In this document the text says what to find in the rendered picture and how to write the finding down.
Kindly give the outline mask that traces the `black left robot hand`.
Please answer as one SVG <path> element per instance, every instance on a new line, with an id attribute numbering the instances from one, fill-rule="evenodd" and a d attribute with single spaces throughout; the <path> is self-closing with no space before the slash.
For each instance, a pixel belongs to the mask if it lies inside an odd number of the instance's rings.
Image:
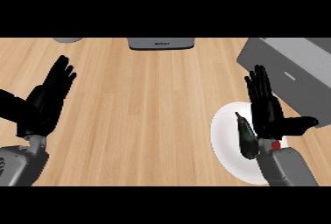
<path id="1" fill-rule="evenodd" d="M 76 78 L 68 57 L 61 55 L 45 82 L 34 87 L 26 99 L 0 89 L 0 118 L 17 124 L 18 137 L 46 137 L 54 132 Z"/>

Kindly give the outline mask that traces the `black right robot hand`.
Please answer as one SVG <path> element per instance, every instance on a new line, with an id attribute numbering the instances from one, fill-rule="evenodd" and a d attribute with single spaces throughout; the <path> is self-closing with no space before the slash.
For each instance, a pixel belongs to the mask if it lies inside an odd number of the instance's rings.
<path id="1" fill-rule="evenodd" d="M 320 124 L 320 121 L 312 116 L 286 117 L 281 103 L 274 96 L 265 66 L 256 65 L 244 80 L 258 136 L 274 140 L 283 140 L 284 136 L 302 136 Z"/>

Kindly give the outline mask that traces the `dark purple eggplant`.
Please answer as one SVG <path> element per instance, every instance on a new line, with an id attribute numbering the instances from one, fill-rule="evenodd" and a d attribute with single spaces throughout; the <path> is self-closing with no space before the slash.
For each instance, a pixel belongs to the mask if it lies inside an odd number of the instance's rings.
<path id="1" fill-rule="evenodd" d="M 258 138 L 247 119 L 235 113 L 238 122 L 240 150 L 243 156 L 253 160 L 259 154 Z"/>

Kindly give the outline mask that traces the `white round plate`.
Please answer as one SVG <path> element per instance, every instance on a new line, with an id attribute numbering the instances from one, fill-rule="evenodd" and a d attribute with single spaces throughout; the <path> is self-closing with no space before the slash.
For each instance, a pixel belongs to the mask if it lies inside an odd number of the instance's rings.
<path id="1" fill-rule="evenodd" d="M 235 101 L 225 104 L 212 118 L 212 150 L 224 169 L 235 178 L 253 185 L 268 185 L 259 162 L 262 154 L 249 159 L 241 153 L 237 114 L 253 126 L 252 103 Z"/>

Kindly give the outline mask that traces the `large grey box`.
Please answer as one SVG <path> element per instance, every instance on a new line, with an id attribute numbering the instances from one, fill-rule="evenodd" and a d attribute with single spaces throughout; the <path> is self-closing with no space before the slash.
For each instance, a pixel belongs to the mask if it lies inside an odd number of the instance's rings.
<path id="1" fill-rule="evenodd" d="M 287 105 L 331 125 L 331 38 L 249 38 L 237 61 L 247 71 L 263 65 Z"/>

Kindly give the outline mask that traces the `grey round object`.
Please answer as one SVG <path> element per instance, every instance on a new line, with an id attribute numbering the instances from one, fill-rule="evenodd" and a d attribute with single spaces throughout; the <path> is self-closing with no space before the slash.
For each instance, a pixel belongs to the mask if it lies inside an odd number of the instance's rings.
<path id="1" fill-rule="evenodd" d="M 58 42 L 58 43 L 76 43 L 82 40 L 83 38 L 54 38 L 54 40 Z"/>

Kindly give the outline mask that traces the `grey flat appliance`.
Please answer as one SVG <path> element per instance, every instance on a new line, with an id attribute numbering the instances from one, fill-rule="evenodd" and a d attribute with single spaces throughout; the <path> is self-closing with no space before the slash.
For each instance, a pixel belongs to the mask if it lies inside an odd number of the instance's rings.
<path id="1" fill-rule="evenodd" d="M 195 38 L 129 38 L 132 50 L 182 50 L 191 49 L 195 45 Z"/>

